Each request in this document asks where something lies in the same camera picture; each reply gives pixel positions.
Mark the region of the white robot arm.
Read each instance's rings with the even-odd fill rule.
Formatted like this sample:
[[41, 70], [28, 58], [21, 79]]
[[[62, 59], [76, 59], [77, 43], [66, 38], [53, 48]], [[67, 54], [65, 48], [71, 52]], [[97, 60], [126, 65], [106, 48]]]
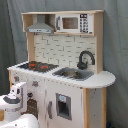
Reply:
[[4, 111], [0, 128], [40, 128], [37, 118], [33, 114], [26, 114], [26, 82], [13, 85], [8, 94], [0, 96], [0, 110]]

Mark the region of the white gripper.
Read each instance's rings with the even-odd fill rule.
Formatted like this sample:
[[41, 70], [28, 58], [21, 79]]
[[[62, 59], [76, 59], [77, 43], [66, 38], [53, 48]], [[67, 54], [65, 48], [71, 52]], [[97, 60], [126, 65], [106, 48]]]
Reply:
[[27, 83], [19, 82], [12, 86], [11, 92], [14, 93], [21, 101], [21, 110], [27, 110]]

